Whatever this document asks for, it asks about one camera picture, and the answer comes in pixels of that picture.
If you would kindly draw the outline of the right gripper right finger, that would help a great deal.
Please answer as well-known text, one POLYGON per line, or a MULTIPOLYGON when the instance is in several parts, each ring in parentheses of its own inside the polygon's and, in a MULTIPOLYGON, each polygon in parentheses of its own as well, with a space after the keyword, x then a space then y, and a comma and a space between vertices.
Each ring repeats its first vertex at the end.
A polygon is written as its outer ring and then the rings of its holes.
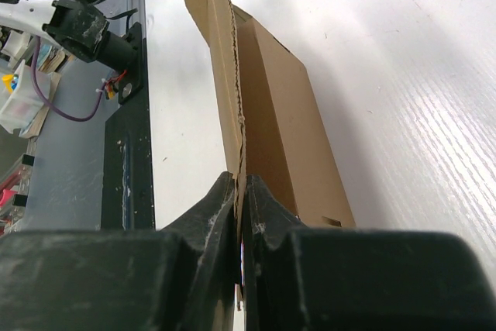
POLYGON ((249 176, 243 204, 248 330, 493 330, 495 296, 448 233, 311 228, 249 176))

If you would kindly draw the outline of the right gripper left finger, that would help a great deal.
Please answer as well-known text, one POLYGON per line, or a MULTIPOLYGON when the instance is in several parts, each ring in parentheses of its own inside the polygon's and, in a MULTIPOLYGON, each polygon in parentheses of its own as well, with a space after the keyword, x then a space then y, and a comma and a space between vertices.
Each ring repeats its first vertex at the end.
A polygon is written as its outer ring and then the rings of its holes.
POLYGON ((161 230, 25 231, 1 240, 3 330, 231 330, 233 176, 161 230))

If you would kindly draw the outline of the brown cardboard box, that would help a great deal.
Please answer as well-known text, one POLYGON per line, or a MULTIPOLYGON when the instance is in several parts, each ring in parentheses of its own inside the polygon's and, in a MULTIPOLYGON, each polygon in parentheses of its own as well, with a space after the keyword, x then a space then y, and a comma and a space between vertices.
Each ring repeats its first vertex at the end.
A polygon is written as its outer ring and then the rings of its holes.
POLYGON ((354 218, 304 64, 231 0, 184 0, 211 54, 234 217, 248 177, 311 226, 354 218))

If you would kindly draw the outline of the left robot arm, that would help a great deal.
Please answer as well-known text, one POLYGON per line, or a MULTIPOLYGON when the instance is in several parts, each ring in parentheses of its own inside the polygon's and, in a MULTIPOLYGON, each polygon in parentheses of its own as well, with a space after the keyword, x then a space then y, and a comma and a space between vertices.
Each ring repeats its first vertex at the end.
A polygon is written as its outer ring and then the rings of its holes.
POLYGON ((63 47, 80 60, 124 71, 137 48, 109 30, 104 0, 1 0, 1 24, 63 47))

